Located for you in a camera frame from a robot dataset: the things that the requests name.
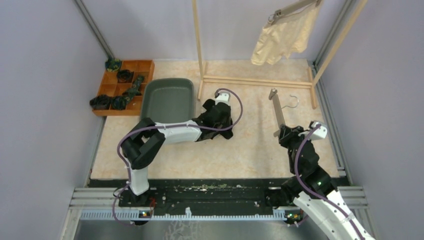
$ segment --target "white wall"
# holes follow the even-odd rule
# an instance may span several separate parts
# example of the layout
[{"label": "white wall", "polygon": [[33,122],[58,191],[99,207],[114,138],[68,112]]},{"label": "white wall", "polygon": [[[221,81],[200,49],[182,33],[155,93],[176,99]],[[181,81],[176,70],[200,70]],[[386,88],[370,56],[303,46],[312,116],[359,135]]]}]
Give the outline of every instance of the white wall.
[{"label": "white wall", "polygon": [[106,56],[71,0],[0,3],[0,239],[58,239],[90,167]]},{"label": "white wall", "polygon": [[[296,0],[197,0],[203,58],[250,59],[275,10]],[[118,58],[196,60],[191,0],[84,0]],[[324,0],[309,46],[315,60],[345,0]]]},{"label": "white wall", "polygon": [[424,1],[368,1],[323,75],[381,239],[423,239]]}]

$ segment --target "orange wooden box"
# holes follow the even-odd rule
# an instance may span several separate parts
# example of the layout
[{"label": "orange wooden box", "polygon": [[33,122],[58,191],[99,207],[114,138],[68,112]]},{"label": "orange wooden box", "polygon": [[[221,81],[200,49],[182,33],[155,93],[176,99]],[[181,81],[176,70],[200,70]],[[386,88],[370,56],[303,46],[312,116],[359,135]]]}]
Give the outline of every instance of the orange wooden box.
[{"label": "orange wooden box", "polygon": [[[140,86],[141,96],[135,96],[132,101],[126,106],[125,110],[115,110],[112,106],[108,110],[94,110],[93,113],[97,116],[139,116],[142,108],[143,96],[147,83],[152,81],[155,63],[153,60],[125,60],[122,61],[120,70],[130,70],[134,72],[132,81],[138,76],[144,76],[144,81]],[[116,71],[104,71],[103,79],[98,88],[97,96],[105,94],[110,97],[120,96],[125,90],[131,87],[131,83],[118,83]]]}]

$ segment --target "beige table surface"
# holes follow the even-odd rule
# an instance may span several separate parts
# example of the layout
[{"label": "beige table surface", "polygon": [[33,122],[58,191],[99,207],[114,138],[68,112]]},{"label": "beige table surface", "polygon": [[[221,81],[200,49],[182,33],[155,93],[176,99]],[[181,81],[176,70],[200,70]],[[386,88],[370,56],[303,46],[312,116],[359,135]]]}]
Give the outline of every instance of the beige table surface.
[{"label": "beige table surface", "polygon": [[[308,81],[305,59],[285,60],[276,65],[256,66],[248,60],[210,61],[209,75],[238,76],[286,81]],[[155,61],[153,79],[187,78],[193,81],[195,94],[200,82],[197,61]],[[213,140],[182,142],[162,146],[154,161],[148,167],[150,179],[222,179],[222,178],[288,178],[287,150],[278,144],[273,133],[278,129],[272,101],[268,95],[272,87],[238,84],[205,83],[203,98],[196,102],[195,116],[202,110],[206,99],[213,98],[218,88],[236,92],[244,106],[242,119],[233,128],[233,138],[226,140],[217,136]],[[277,87],[281,106],[284,108],[286,124],[307,128],[311,120],[323,121],[320,107],[312,109],[308,89]],[[240,106],[231,97],[233,120],[240,114]],[[121,138],[139,121],[138,116],[109,116],[106,119],[97,155],[91,173],[92,179],[127,179],[124,163],[117,156],[116,148]],[[329,139],[315,141],[320,156],[319,165],[330,176],[338,177],[335,158]]]}]

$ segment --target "wire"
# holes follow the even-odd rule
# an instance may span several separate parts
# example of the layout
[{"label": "wire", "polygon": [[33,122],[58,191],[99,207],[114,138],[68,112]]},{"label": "wire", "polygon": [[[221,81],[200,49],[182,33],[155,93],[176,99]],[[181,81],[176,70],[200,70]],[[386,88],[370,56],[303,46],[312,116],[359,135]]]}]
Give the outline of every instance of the wire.
[{"label": "wire", "polygon": [[[308,186],[306,186],[306,184],[302,181],[301,176],[299,175],[299,156],[301,154],[301,151],[304,147],[304,145],[306,144],[306,142],[311,138],[312,134],[318,130],[321,127],[321,124],[317,124],[316,127],[314,127],[304,138],[304,140],[301,142],[299,148],[297,149],[297,153],[296,153],[296,157],[294,159],[294,173],[296,174],[296,179],[299,182],[299,184],[302,186],[302,188],[312,194],[313,196],[326,201],[328,204],[330,204],[331,206],[335,207],[337,210],[339,210],[346,218],[349,217],[349,214],[347,212],[345,212],[341,207],[337,206],[337,204],[335,204],[334,202],[330,201],[329,199],[319,195],[318,193],[312,191],[311,189],[309,189]],[[358,234],[359,239],[364,240],[365,238],[362,236],[361,232],[359,231],[358,227],[356,226],[355,222],[350,219],[349,220],[350,224],[352,225],[353,229],[355,230],[356,234]]]},{"label": "wire", "polygon": [[193,128],[205,129],[205,130],[211,130],[211,131],[217,131],[217,132],[223,132],[223,131],[227,131],[227,130],[232,129],[232,128],[233,128],[233,127],[237,124],[237,123],[239,123],[240,119],[242,118],[242,115],[243,115],[243,103],[242,103],[242,100],[240,99],[240,97],[239,97],[239,96],[238,96],[235,92],[233,92],[232,90],[230,90],[230,89],[228,89],[228,88],[218,88],[218,89],[215,91],[215,94],[219,93],[220,91],[227,91],[227,92],[229,92],[229,93],[233,94],[233,95],[234,95],[234,97],[238,100],[238,103],[240,104],[240,115],[238,116],[237,120],[235,120],[235,122],[234,122],[232,125],[228,126],[228,127],[225,127],[225,128],[214,128],[214,127],[199,126],[199,125],[194,125],[194,124],[184,124],[184,123],[181,123],[181,124],[174,124],[174,125],[166,125],[166,126],[147,126],[147,127],[142,127],[142,128],[140,128],[140,129],[137,129],[137,130],[134,130],[134,131],[132,131],[132,132],[128,133],[127,135],[125,135],[125,136],[121,139],[121,141],[119,141],[118,146],[117,146],[117,148],[116,148],[116,151],[117,151],[117,154],[118,154],[119,158],[120,158],[120,159],[122,159],[122,161],[125,163],[126,170],[127,170],[127,173],[128,173],[128,181],[127,181],[126,186],[125,186],[124,188],[122,188],[122,189],[118,192],[118,194],[115,196],[115,199],[113,200],[113,205],[112,205],[112,215],[113,215],[113,218],[114,218],[114,219],[115,219],[118,223],[120,223],[120,224],[122,224],[122,225],[124,225],[124,226],[131,226],[131,225],[132,225],[132,224],[128,224],[128,223],[125,223],[125,222],[120,221],[120,220],[117,218],[116,214],[115,214],[115,204],[116,204],[116,202],[117,202],[117,200],[118,200],[119,196],[120,196],[120,195],[124,192],[124,190],[125,190],[125,189],[127,189],[128,187],[130,187],[131,180],[132,180],[132,179],[131,179],[131,166],[130,166],[130,162],[129,162],[128,160],[126,160],[126,159],[125,159],[125,157],[121,154],[121,146],[122,146],[122,143],[123,143],[125,140],[127,140],[127,138],[131,137],[131,136],[132,136],[132,135],[134,135],[134,134],[138,134],[138,133],[141,133],[141,132],[143,132],[143,131],[153,130],[153,129],[165,129],[165,128],[167,128],[167,129],[171,129],[171,128],[180,128],[180,127],[193,127]]}]

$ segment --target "hanger hook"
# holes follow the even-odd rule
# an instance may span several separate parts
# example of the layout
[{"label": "hanger hook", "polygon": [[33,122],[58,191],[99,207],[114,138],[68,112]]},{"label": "hanger hook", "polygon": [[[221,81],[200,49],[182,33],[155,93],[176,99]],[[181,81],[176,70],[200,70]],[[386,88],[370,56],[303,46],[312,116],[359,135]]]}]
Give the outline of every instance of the hanger hook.
[{"label": "hanger hook", "polygon": [[297,100],[297,104],[296,104],[296,106],[289,106],[289,105],[285,105],[285,106],[283,106],[281,109],[283,109],[283,108],[285,108],[285,107],[288,107],[288,108],[291,108],[291,109],[295,109],[295,108],[297,108],[297,107],[298,107],[298,105],[299,105],[299,98],[298,98],[297,96],[294,96],[294,95],[291,95],[291,94],[290,94],[290,97],[292,97],[292,98],[296,98],[296,100]]}]

